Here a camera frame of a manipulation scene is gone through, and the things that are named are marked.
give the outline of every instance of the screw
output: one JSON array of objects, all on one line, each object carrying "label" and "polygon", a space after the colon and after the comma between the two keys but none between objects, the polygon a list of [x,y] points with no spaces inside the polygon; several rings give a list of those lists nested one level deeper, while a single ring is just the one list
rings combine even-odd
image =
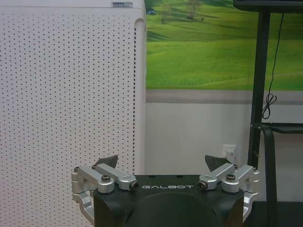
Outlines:
[{"label": "screw", "polygon": [[207,188],[208,188],[207,182],[205,182],[205,181],[199,181],[199,182],[198,182],[198,187],[199,187],[201,190],[206,191]]},{"label": "screw", "polygon": [[131,191],[136,191],[138,188],[139,188],[139,184],[138,184],[138,182],[136,182],[136,181],[131,182],[131,184],[129,185],[129,189],[130,189]]},{"label": "screw", "polygon": [[104,182],[104,183],[110,182],[110,176],[109,175],[102,175],[101,181]]},{"label": "screw", "polygon": [[228,181],[235,181],[236,180],[236,176],[234,174],[227,174],[226,175],[226,179]]}]

